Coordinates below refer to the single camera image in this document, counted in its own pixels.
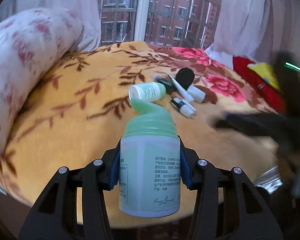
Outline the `dark green small bottle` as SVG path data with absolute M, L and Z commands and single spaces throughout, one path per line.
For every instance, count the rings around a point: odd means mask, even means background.
M 153 78 L 153 80 L 155 82 L 164 85 L 164 87 L 166 88 L 167 94 L 171 95 L 173 92 L 177 91 L 177 88 L 175 87 L 175 85 L 173 83 L 171 83 L 171 81 L 168 81 L 167 79 L 157 76 L 155 74 L 152 74 L 151 77 Z

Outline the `white charger plug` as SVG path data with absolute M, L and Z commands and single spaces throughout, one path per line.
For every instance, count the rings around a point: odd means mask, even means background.
M 194 101 L 197 103 L 202 103 L 205 100 L 206 93 L 200 90 L 199 88 L 195 87 L 194 85 L 190 85 L 187 89 L 187 92 L 190 96 L 193 97 Z

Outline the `white squeeze tube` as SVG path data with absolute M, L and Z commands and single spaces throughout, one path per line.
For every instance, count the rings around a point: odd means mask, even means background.
M 175 85 L 179 94 L 189 103 L 194 102 L 194 98 L 170 75 L 167 74 L 172 83 Z

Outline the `sheer white right curtain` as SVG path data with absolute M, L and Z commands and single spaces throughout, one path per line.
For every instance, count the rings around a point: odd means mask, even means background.
M 300 63 L 300 0 L 222 0 L 214 42 L 207 55 L 229 65 L 231 56 L 271 61 L 292 52 Z

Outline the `yellow cartoon pillow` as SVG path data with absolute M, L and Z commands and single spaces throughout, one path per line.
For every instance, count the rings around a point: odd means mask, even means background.
M 250 63 L 247 67 L 255 72 L 261 79 L 266 81 L 271 87 L 280 90 L 277 77 L 274 73 L 273 67 L 266 62 Z

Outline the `silver foil bag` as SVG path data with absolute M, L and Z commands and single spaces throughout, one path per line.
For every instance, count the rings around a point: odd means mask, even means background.
M 253 184 L 255 186 L 262 187 L 269 194 L 275 192 L 279 187 L 283 185 L 278 171 L 278 166 L 275 166 L 262 174 L 253 182 Z

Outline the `white pink floral pillow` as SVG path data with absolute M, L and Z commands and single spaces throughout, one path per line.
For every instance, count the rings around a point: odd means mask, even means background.
M 30 91 L 82 31 L 79 16 L 66 8 L 24 10 L 0 23 L 0 155 Z

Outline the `green cap lotion bottle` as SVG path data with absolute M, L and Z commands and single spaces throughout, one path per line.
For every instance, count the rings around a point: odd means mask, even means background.
M 165 94 L 165 86 L 158 82 L 148 82 L 132 85 L 128 90 L 129 100 L 137 98 L 147 102 L 158 101 L 163 98 Z

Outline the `pink white thin tube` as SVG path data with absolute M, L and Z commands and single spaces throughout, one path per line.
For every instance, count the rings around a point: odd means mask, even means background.
M 185 101 L 186 102 L 186 100 L 181 95 L 179 95 L 177 92 L 172 92 L 171 93 L 171 98 L 178 98 L 181 101 Z

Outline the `yellow floral fleece blanket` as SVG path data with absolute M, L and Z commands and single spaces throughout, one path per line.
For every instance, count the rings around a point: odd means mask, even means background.
M 272 112 L 271 107 L 230 67 L 200 49 L 126 42 L 90 53 L 73 52 L 41 79 L 15 120 L 0 157 L 0 220 L 17 235 L 47 182 L 58 168 L 81 168 L 114 148 L 136 112 L 129 105 L 131 85 L 152 74 L 195 74 L 206 94 L 188 119 L 166 95 L 159 101 L 171 114 L 184 145 L 216 167 L 239 166 L 251 180 L 274 167 L 275 144 L 232 131 L 218 132 L 210 118 L 224 112 Z

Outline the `green pump lotion bottle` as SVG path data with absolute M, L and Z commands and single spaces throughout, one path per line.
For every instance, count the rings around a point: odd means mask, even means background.
M 141 218 L 160 218 L 180 208 L 180 139 L 163 107 L 133 98 L 138 116 L 120 140 L 119 208 Z

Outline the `window with white frame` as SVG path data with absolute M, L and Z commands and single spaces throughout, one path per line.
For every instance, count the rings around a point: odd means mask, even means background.
M 101 45 L 145 41 L 168 47 L 208 48 L 221 0 L 98 0 Z

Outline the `small blue white bottle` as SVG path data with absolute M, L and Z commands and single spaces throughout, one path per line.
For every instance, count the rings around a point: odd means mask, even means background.
M 193 119 L 194 111 L 179 98 L 172 98 L 171 105 L 183 116 Z

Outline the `red cloth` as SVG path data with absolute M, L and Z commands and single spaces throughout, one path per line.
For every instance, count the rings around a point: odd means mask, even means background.
M 239 56 L 233 56 L 232 61 L 234 71 L 247 81 L 247 83 L 256 90 L 257 94 L 261 96 L 270 107 L 279 113 L 286 112 L 283 94 L 248 68 L 248 64 L 254 63 L 253 61 Z

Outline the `black sock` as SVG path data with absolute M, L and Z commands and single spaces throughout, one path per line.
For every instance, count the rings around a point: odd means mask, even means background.
M 177 72 L 175 80 L 187 90 L 194 81 L 194 72 L 190 68 L 181 68 Z

